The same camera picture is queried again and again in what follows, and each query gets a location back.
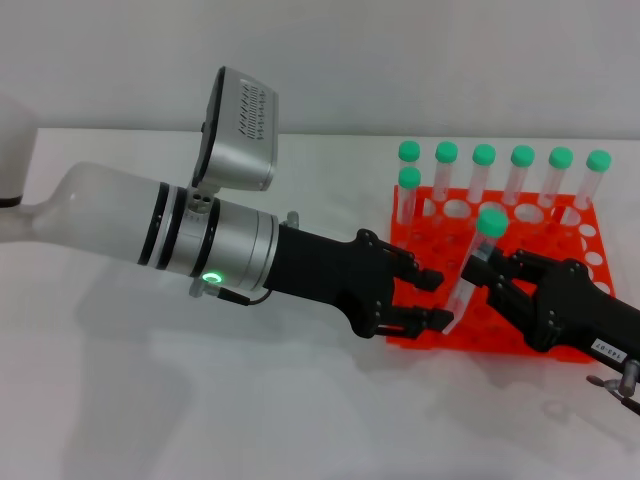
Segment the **test tube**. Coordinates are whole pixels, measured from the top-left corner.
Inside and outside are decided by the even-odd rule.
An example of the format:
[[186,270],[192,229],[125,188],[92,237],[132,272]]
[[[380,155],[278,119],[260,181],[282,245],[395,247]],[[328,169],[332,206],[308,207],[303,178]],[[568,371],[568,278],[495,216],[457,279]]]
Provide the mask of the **test tube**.
[[436,176],[433,180],[431,199],[444,202],[449,194],[453,162],[458,158],[458,146],[453,142],[440,142],[436,147]]
[[480,203],[489,179],[489,167],[496,159],[496,149],[491,145],[478,145],[473,151],[473,173],[467,193],[467,202]]
[[[488,260],[496,242],[504,235],[508,226],[509,220],[501,211],[487,208],[480,212],[476,222],[476,233],[471,240],[462,268],[464,268],[471,255],[485,261]],[[462,277],[458,278],[445,306],[445,310],[453,313],[452,322],[443,331],[445,335],[448,335],[464,316],[475,288],[473,283]]]
[[567,147],[556,147],[549,155],[549,169],[538,195],[538,205],[542,208],[552,207],[565,172],[573,162],[573,152]]
[[398,147],[398,158],[400,159],[400,170],[405,167],[417,167],[420,158],[420,145],[413,140],[407,140]]
[[604,172],[611,166],[611,155],[604,150],[594,150],[587,157],[587,171],[584,174],[576,198],[573,200],[573,207],[567,208],[563,224],[577,225],[580,222],[580,214],[577,210],[586,210],[593,203],[593,196],[600,185],[600,180]]
[[420,185],[420,170],[404,167],[398,175],[398,210],[396,220],[400,225],[411,225],[416,208],[416,192]]
[[518,203],[524,179],[527,177],[527,172],[533,163],[535,155],[533,148],[527,145],[518,145],[511,152],[511,171],[509,172],[507,186],[502,194],[502,203],[505,205]]

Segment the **green cap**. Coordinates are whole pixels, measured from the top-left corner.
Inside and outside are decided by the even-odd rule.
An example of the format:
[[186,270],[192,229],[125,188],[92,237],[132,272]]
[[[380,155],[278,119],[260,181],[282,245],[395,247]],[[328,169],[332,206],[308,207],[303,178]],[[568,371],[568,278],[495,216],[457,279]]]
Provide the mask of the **green cap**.
[[611,166],[611,155],[604,150],[594,150],[587,158],[587,167],[594,172],[606,172]]
[[536,152],[528,145],[518,145],[511,153],[511,163],[516,167],[528,168],[533,163]]
[[458,146],[453,142],[440,142],[436,147],[436,160],[440,163],[453,163],[458,158]]
[[483,167],[488,167],[496,159],[496,149],[485,143],[478,145],[473,151],[473,161]]
[[403,162],[415,162],[420,158],[420,145],[412,140],[402,142],[398,148],[398,157]]
[[500,238],[507,231],[509,220],[500,210],[487,208],[480,212],[476,229],[491,238]]
[[567,147],[556,147],[551,150],[549,163],[552,167],[565,170],[571,166],[571,162],[573,162],[573,152]]
[[417,188],[420,185],[420,170],[416,167],[405,167],[400,170],[398,185],[402,188]]

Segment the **white tabletop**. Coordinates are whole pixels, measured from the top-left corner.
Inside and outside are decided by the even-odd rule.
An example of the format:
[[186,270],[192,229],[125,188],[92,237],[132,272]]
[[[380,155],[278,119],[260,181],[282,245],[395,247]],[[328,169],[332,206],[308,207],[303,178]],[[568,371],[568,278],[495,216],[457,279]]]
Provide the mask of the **white tabletop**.
[[[438,139],[420,139],[432,157]],[[266,193],[222,196],[301,228],[388,235],[394,137],[280,137]],[[457,139],[455,181],[478,139]],[[517,139],[498,149],[502,186]],[[576,166],[608,149],[596,201],[620,296],[640,305],[640,142],[565,144]],[[25,202],[85,160],[186,185],[199,134],[42,130]],[[423,162],[432,178],[433,162]],[[0,246],[0,478],[601,479],[640,468],[640,418],[589,373],[496,355],[403,351],[363,340],[332,307],[274,294],[253,308],[188,296],[189,279],[36,244]]]

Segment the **silver metal cylinder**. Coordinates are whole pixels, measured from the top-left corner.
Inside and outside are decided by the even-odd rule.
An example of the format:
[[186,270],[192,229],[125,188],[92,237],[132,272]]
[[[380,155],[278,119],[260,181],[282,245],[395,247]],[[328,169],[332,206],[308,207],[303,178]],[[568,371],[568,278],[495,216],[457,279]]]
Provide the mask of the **silver metal cylinder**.
[[624,374],[618,387],[620,395],[623,397],[633,397],[633,394],[636,392],[638,377],[640,377],[640,362],[629,360],[624,365]]
[[220,201],[220,217],[203,273],[217,273],[225,287],[256,290],[269,274],[277,244],[274,215]]

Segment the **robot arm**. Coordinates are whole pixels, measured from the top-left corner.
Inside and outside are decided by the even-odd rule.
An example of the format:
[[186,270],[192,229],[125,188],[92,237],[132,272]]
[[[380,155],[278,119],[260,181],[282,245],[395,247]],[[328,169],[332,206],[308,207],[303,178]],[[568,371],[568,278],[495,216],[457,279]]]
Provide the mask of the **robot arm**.
[[[0,210],[0,241],[54,243],[204,278],[219,298],[243,305],[254,302],[229,287],[264,287],[327,303],[365,338],[414,338],[426,328],[444,329],[450,312],[392,305],[395,279],[429,291],[443,280],[439,272],[420,270],[409,252],[367,230],[353,242],[336,242],[216,198],[220,188],[268,188],[277,156],[277,107],[269,87],[222,68],[188,188],[81,163],[49,200],[33,206],[18,200]],[[28,165],[31,151],[22,153],[0,157],[0,168],[3,162]]]
[[[587,380],[640,415],[640,404],[630,398],[640,379],[640,311],[595,286],[586,265],[523,250],[504,256],[496,248],[487,261],[470,256],[462,277],[488,287],[489,306],[534,350],[566,345],[621,373],[620,380],[604,382],[591,375]],[[513,280],[534,284],[533,295]]]

